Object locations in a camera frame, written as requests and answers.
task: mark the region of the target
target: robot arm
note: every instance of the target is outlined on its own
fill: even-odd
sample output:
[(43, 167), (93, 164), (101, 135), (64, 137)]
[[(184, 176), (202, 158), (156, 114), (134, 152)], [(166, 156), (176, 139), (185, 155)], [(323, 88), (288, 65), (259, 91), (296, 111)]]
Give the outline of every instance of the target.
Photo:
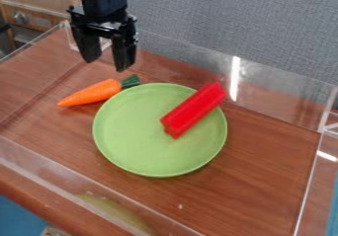
[(81, 0), (69, 7), (70, 31), (80, 55), (92, 62), (101, 55), (100, 39), (112, 41), (116, 70), (124, 71), (136, 59), (136, 17), (126, 13), (126, 0)]

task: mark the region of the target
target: wooden table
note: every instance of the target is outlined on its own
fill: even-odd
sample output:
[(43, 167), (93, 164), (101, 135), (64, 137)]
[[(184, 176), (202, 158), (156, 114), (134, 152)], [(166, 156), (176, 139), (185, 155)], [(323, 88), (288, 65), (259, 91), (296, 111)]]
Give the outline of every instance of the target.
[[(214, 159), (180, 177), (133, 175), (105, 160), (93, 144), (90, 125), (101, 103), (55, 107), (55, 101), (85, 85), (132, 73), (142, 83), (165, 81), (192, 88), (218, 79), (145, 51), (133, 69), (116, 73), (105, 58), (84, 63), (57, 31), (0, 65), (1, 136), (204, 235), (291, 235), (319, 134), (224, 102), (228, 137)], [(277, 93), (259, 87), (256, 92), (271, 98)], [(272, 109), (299, 101), (281, 97), (283, 102), (264, 104)], [(316, 116), (315, 104), (305, 105)], [(297, 110), (287, 109), (291, 118)], [(0, 192), (73, 235), (128, 235), (1, 164)]]

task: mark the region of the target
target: plate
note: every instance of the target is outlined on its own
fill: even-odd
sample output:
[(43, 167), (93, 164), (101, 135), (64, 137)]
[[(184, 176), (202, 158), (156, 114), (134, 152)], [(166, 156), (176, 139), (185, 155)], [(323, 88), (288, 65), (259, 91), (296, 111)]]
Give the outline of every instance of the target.
[(129, 88), (101, 106), (93, 120), (94, 144), (120, 168), (148, 177), (172, 177), (200, 168), (220, 151), (226, 121), (216, 108), (181, 135), (164, 133), (160, 118), (194, 90), (152, 83)]

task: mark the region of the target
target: gray wall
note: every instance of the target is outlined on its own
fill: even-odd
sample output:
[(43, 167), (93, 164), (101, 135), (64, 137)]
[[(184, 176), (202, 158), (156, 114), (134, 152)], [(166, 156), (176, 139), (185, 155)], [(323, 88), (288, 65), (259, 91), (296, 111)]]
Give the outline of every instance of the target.
[(338, 0), (129, 0), (138, 28), (338, 84)]

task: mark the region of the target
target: orange carrot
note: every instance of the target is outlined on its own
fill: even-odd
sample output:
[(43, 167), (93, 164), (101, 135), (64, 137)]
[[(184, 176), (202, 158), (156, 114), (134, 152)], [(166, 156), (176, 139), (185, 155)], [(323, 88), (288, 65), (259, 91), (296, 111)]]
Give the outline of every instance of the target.
[(106, 79), (84, 88), (82, 90), (74, 92), (68, 97), (62, 98), (57, 102), (57, 105), (61, 107), (76, 106), (106, 100), (113, 95), (116, 95), (121, 91), (121, 89), (129, 88), (138, 84), (140, 80), (136, 75), (132, 75), (121, 83), (118, 83), (113, 79)]

